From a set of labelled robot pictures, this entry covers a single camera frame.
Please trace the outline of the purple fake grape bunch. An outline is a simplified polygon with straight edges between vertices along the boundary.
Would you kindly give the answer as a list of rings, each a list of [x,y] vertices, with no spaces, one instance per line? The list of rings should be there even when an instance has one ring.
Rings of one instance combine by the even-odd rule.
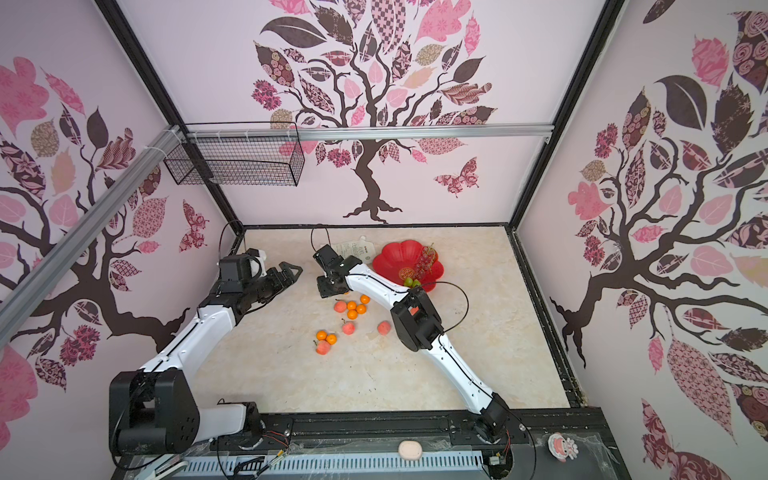
[[[444,272],[439,263],[437,251],[432,246],[424,246],[414,240],[407,240],[400,244],[402,259],[398,269],[399,279],[404,282],[406,278],[430,282],[440,278]]]

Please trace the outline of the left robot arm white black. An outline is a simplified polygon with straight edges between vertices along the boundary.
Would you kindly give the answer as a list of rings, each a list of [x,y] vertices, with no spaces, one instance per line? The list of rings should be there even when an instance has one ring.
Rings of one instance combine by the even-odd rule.
[[[262,250],[221,259],[219,274],[191,322],[153,359],[119,373],[109,389],[112,455],[182,453],[193,444],[241,435],[261,440],[264,424],[253,402],[202,408],[191,382],[215,347],[244,316],[267,306],[294,285],[303,270],[266,265]]]

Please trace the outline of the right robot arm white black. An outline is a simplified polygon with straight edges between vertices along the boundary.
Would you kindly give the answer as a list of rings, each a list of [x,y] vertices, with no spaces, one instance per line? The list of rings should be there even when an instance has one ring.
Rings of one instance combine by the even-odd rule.
[[[507,435],[510,407],[461,357],[422,287],[399,286],[362,260],[342,257],[329,244],[316,250],[313,258],[324,272],[317,278],[323,298],[354,291],[387,308],[401,343],[412,352],[428,356],[459,392],[468,412],[475,416],[476,434],[488,443]]]

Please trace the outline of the red flower-shaped fruit bowl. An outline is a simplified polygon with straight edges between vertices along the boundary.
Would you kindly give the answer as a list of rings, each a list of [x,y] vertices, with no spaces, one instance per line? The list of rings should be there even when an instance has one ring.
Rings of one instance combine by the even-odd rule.
[[[435,288],[445,273],[437,250],[416,240],[385,245],[372,266],[377,274],[391,282],[405,287],[421,286],[427,292]]]

